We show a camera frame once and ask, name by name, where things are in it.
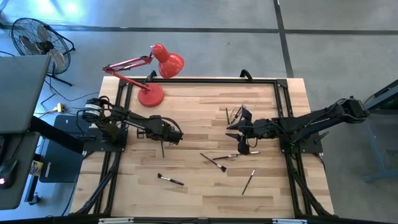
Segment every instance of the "black metal frame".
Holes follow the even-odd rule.
[[[156,82],[156,83],[247,83],[247,84],[272,84],[275,90],[275,98],[277,103],[278,116],[283,117],[284,112],[282,108],[282,100],[280,97],[280,89],[282,88],[284,91],[284,98],[287,106],[287,115],[293,116],[292,105],[290,101],[289,88],[287,85],[286,79],[254,79],[250,76],[249,73],[243,72],[243,77],[246,78],[171,78],[171,79],[163,79],[163,78],[134,78],[135,81],[139,82]],[[118,93],[116,96],[116,105],[120,105],[121,96],[123,93],[124,86],[126,86],[126,82],[120,81],[118,87]],[[131,99],[132,93],[132,85],[127,85],[127,95],[125,101],[125,108],[129,108],[129,103]],[[109,166],[109,158],[110,152],[105,152],[103,168],[101,171],[101,180],[104,179],[105,175],[108,172]],[[305,220],[307,223],[319,223],[319,224],[329,224],[329,223],[346,223],[346,224],[354,224],[354,223],[368,223],[368,224],[382,224],[382,222],[371,222],[364,220],[352,220],[347,218],[339,218],[334,215],[328,215],[327,212],[319,214],[319,216],[312,215],[312,205],[314,205],[314,201],[316,202],[315,197],[312,195],[311,191],[308,189],[305,182],[305,175],[303,169],[303,163],[301,158],[301,153],[296,153],[297,156],[297,171],[292,169],[292,156],[290,153],[285,153],[285,160],[287,164],[287,173],[290,184],[290,191],[292,195],[292,203],[294,209],[294,217],[287,218],[289,220]],[[115,160],[116,170],[119,169],[119,163],[121,158],[121,152],[116,152]],[[94,213],[93,214],[75,214],[70,215],[68,217],[50,217],[50,218],[39,218],[39,219],[31,219],[31,220],[15,220],[10,223],[81,223],[82,220],[85,223],[98,223],[99,218],[112,218],[111,211],[113,205],[114,191],[116,188],[116,181],[118,177],[118,172],[116,172],[111,179],[111,184],[109,188],[108,199],[106,203],[106,208],[103,213],[100,213],[100,205],[102,202],[102,195],[98,198],[95,204]],[[303,214],[300,210],[299,200],[297,195],[296,184],[300,186],[304,197],[305,202],[305,214]],[[198,217],[134,217],[131,218],[135,223],[197,223],[197,224],[205,224],[205,223],[283,223],[282,218],[198,218]]]

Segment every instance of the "floor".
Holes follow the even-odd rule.
[[[59,76],[74,86],[53,82],[68,99],[98,91],[103,66],[148,54],[161,42],[184,57],[184,76],[235,77],[245,68],[254,77],[304,78],[315,110],[351,95],[365,100],[398,78],[397,9],[395,0],[3,0],[0,22],[33,17],[75,43],[72,64]],[[0,30],[0,50],[17,54],[7,29]],[[152,69],[154,63],[126,73]],[[44,85],[39,101],[50,95]],[[55,96],[45,105],[78,108],[86,99]],[[43,119],[51,124],[55,115]],[[398,179],[363,181],[377,169],[363,126],[328,131],[322,144],[335,213],[396,223]],[[1,211],[0,220],[61,215],[71,190],[72,184],[39,184],[42,203]]]

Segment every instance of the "fan stand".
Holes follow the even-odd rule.
[[[62,83],[64,83],[64,84],[67,84],[67,85],[70,86],[70,87],[73,86],[71,83],[68,83],[67,81],[62,80],[62,79],[60,79],[60,78],[57,78],[57,77],[54,75],[54,73],[55,73],[55,66],[53,65],[53,66],[52,66],[52,72],[51,72],[51,74],[46,74],[46,76],[47,76],[47,77],[50,77],[50,78],[53,78],[54,80],[56,80],[56,81],[58,81],[58,82],[62,82]]]

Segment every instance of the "lamp base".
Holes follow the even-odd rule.
[[[158,106],[161,104],[164,98],[164,92],[160,85],[155,83],[148,83],[147,86],[151,89],[151,91],[146,89],[141,89],[138,92],[138,100],[139,102],[148,108]]]

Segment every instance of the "wooden table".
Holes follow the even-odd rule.
[[[289,78],[287,82],[294,116],[309,113],[303,79]],[[106,95],[114,102],[118,83],[119,79],[115,77],[104,77],[99,95]],[[200,155],[200,152],[209,157],[237,153],[238,142],[225,135],[226,107],[230,110],[244,103],[253,114],[252,120],[278,117],[272,85],[162,83],[161,86],[165,98],[156,108],[143,107],[137,100],[139,89],[134,87],[130,110],[146,117],[159,114],[176,120],[184,132],[183,141],[178,146],[165,144],[163,158],[160,142],[137,139],[136,128],[129,128],[118,172],[112,216],[293,217],[286,163],[280,153],[278,139],[259,140],[257,147],[251,150],[260,151],[260,154],[218,161],[227,167],[225,173]],[[124,105],[125,94],[121,105]],[[95,152],[84,160],[71,212],[78,210],[97,187],[103,156],[103,152]],[[333,213],[319,158],[303,154],[303,164],[309,189],[324,208]],[[256,173],[242,196],[253,169]],[[158,179],[158,172],[185,185]],[[107,191],[105,189],[102,208]],[[304,211],[301,191],[298,195]]]

